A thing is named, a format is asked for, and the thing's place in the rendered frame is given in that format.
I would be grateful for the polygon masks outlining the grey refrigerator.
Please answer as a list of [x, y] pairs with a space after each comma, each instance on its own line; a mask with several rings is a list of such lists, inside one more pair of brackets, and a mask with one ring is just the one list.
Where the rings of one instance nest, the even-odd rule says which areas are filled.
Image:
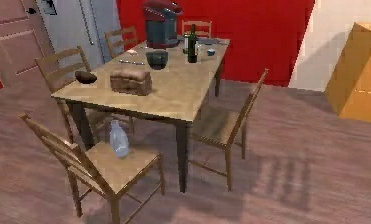
[[111, 59], [105, 33], [120, 28], [116, 0], [82, 0], [90, 35], [88, 42], [78, 0], [36, 0], [55, 52], [81, 46], [95, 69]]

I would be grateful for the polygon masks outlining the light wooden dining table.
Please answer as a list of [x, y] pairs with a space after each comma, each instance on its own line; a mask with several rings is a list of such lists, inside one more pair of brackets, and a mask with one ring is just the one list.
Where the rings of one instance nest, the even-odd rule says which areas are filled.
[[[93, 134], [85, 114], [87, 108], [174, 125], [176, 128], [179, 188], [181, 192], [185, 192], [190, 130], [213, 79], [220, 75], [221, 63], [229, 44], [212, 45], [211, 48], [215, 49], [213, 56], [208, 56], [206, 48], [202, 47], [196, 63], [187, 61], [182, 45], [169, 48], [166, 67], [162, 70], [153, 70], [146, 59], [146, 53], [151, 49], [142, 42], [134, 47], [137, 55], [132, 56], [124, 52], [95, 69], [94, 73], [97, 76], [95, 83], [85, 85], [75, 81], [53, 93], [52, 97], [67, 103], [87, 149], [94, 146]], [[124, 64], [118, 62], [120, 59], [144, 62], [146, 65]], [[116, 69], [149, 72], [153, 92], [147, 96], [114, 92], [110, 86], [110, 74]]]

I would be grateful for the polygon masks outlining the light wooden slatted chair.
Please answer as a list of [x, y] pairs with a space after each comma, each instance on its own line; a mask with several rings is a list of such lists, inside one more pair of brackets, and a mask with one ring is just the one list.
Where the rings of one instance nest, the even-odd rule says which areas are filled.
[[[59, 61], [61, 59], [74, 55], [78, 55], [80, 57], [79, 62], [74, 62], [63, 68], [59, 66]], [[61, 52], [48, 55], [44, 58], [35, 58], [34, 61], [38, 66], [43, 78], [45, 79], [48, 89], [51, 93], [54, 93], [75, 81], [75, 78], [68, 77], [69, 73], [78, 72], [81, 74], [83, 72], [87, 72], [92, 75], [90, 65], [81, 46], [65, 49]], [[131, 134], [135, 133], [135, 122], [131, 116], [128, 118], [123, 118], [121, 115], [115, 113], [100, 112], [94, 109], [86, 109], [85, 113], [95, 138], [97, 138], [98, 130], [103, 126], [106, 126], [108, 124], [108, 119], [110, 118], [126, 123], [129, 127], [129, 132]]]
[[188, 162], [225, 177], [229, 191], [232, 190], [231, 148], [235, 144], [237, 134], [241, 133], [241, 158], [243, 160], [246, 159], [247, 119], [268, 72], [269, 69], [265, 68], [254, 90], [246, 97], [240, 112], [206, 105], [201, 109], [200, 118], [193, 123], [191, 131], [192, 139], [222, 150], [225, 158], [225, 170], [219, 171], [208, 166], [206, 160], [189, 159]]
[[112, 58], [120, 55], [120, 52], [116, 52], [116, 48], [126, 48], [138, 44], [137, 32], [134, 26], [106, 32], [105, 40]]
[[197, 36], [211, 38], [212, 37], [212, 22], [211, 21], [190, 21], [183, 20], [181, 22], [182, 34], [189, 34], [191, 26], [195, 25], [195, 33]]
[[[83, 215], [81, 201], [90, 192], [96, 192], [110, 203], [112, 224], [129, 224], [155, 193], [165, 194], [163, 156], [147, 145], [133, 145], [123, 158], [117, 157], [111, 145], [103, 141], [85, 151], [77, 143], [69, 143], [49, 131], [28, 114], [21, 114], [19, 118], [64, 167], [78, 217]], [[158, 170], [159, 182], [146, 199], [140, 200], [130, 189], [154, 168]], [[133, 199], [139, 206], [121, 222], [120, 199], [123, 196]]]

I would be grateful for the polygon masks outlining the dark green bowl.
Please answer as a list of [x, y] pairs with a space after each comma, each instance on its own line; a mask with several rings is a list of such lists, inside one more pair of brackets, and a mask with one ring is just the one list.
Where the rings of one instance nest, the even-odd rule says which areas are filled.
[[164, 69], [168, 62], [168, 52], [164, 50], [155, 50], [146, 53], [149, 66], [153, 70]]

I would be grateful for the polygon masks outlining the brown bread loaf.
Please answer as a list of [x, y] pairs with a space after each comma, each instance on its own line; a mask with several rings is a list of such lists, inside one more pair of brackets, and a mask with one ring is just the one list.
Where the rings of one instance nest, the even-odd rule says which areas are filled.
[[110, 86], [115, 92], [138, 96], [146, 96], [153, 91], [150, 73], [132, 69], [113, 71], [110, 74]]

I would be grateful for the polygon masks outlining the dark green wine bottle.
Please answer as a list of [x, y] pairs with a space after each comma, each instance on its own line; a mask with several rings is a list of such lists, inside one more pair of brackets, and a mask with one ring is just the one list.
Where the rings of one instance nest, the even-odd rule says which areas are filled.
[[191, 25], [190, 34], [188, 36], [188, 62], [189, 63], [196, 63], [197, 62], [197, 55], [196, 55], [196, 43], [197, 43], [197, 35], [196, 35], [196, 25]]

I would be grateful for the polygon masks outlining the clear blue glass vase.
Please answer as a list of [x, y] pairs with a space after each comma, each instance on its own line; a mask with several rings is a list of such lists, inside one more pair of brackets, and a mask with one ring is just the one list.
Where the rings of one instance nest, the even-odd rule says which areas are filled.
[[109, 142], [116, 156], [123, 158], [129, 153], [129, 140], [117, 120], [111, 121]]

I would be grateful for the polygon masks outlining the grey butter knife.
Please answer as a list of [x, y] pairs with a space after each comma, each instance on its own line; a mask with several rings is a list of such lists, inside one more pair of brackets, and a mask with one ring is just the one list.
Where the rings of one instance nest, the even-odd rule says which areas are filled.
[[124, 64], [133, 64], [133, 65], [146, 65], [144, 62], [136, 62], [136, 61], [128, 61], [128, 60], [118, 60], [118, 62], [120, 63], [124, 63]]

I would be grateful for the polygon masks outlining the grey plate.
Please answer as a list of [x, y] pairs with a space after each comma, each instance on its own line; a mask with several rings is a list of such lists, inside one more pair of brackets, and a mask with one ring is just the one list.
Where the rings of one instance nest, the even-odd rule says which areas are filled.
[[214, 45], [214, 44], [228, 45], [229, 41], [226, 42], [226, 41], [223, 41], [223, 40], [220, 40], [220, 39], [214, 39], [214, 38], [199, 38], [197, 40], [197, 43], [200, 44], [200, 45]]

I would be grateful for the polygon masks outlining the red and grey coffee machine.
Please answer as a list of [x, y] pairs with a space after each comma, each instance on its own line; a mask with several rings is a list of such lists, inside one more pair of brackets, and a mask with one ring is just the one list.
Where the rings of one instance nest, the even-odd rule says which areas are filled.
[[177, 16], [182, 14], [182, 7], [174, 0], [146, 0], [142, 10], [147, 46], [153, 49], [176, 47], [179, 44]]

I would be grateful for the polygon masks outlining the dark brown potato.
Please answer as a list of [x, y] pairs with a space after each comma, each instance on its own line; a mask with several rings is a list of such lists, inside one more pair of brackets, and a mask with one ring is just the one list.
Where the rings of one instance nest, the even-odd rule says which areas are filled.
[[81, 84], [92, 84], [97, 81], [97, 76], [87, 71], [76, 71], [75, 78]]

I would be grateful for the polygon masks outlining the orange wooden cabinet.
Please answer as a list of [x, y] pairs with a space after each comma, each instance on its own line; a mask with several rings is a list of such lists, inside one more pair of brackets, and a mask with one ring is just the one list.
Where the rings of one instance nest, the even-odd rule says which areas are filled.
[[371, 122], [371, 23], [353, 24], [325, 95], [339, 117]]

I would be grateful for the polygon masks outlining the pink panelled room door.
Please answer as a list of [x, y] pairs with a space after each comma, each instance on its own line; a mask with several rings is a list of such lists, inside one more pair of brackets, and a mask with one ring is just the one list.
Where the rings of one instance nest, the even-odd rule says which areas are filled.
[[[28, 14], [28, 8], [36, 14]], [[36, 0], [0, 0], [0, 81], [4, 87], [38, 73], [34, 59], [53, 52]]]

